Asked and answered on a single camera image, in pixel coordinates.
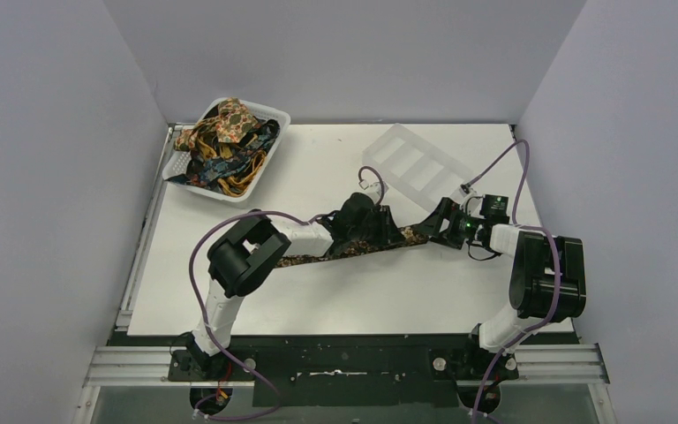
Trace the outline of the brown floral tie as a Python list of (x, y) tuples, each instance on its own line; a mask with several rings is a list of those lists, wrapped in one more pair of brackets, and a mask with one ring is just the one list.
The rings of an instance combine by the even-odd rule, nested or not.
[(324, 254), (320, 257), (310, 255), (285, 256), (277, 262), (276, 268), (283, 269), (298, 265), (355, 258), (368, 254), (387, 252), (405, 247), (421, 246), (426, 244), (430, 240), (428, 236), (419, 231), (413, 230), (411, 226), (400, 227), (399, 230), (403, 235), (403, 240), (398, 243), (387, 244), (384, 246), (372, 246), (366, 241), (352, 241), (339, 252), (333, 254)]

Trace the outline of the clear compartment tray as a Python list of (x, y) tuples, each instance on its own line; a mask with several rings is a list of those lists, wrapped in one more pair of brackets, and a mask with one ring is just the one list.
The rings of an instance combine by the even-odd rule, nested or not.
[(473, 177), (466, 165), (400, 124), (363, 151), (362, 164), (378, 171), (387, 185), (426, 212), (443, 197), (461, 204), (459, 186)]

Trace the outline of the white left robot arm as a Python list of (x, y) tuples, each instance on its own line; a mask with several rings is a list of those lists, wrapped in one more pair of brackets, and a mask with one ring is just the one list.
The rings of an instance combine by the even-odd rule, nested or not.
[(230, 228), (207, 251), (210, 277), (202, 317), (186, 342), (191, 367), (202, 378), (222, 374), (233, 324), (244, 298), (263, 285), (282, 258), (332, 260), (360, 248), (383, 250), (404, 243), (389, 207), (381, 205), (384, 186), (353, 193), (334, 211), (308, 221), (274, 211), (253, 210), (228, 220)]

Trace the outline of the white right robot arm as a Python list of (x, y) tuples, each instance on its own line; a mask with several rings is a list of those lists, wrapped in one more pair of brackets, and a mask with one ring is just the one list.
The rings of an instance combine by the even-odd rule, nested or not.
[(583, 242), (512, 223), (504, 196), (486, 194), (478, 202), (478, 213), (472, 213), (468, 201), (459, 204), (443, 198), (414, 230), (439, 245), (482, 249), (488, 260), (510, 259), (508, 301), (474, 333), (480, 349), (511, 353), (548, 323), (576, 318), (584, 311)]

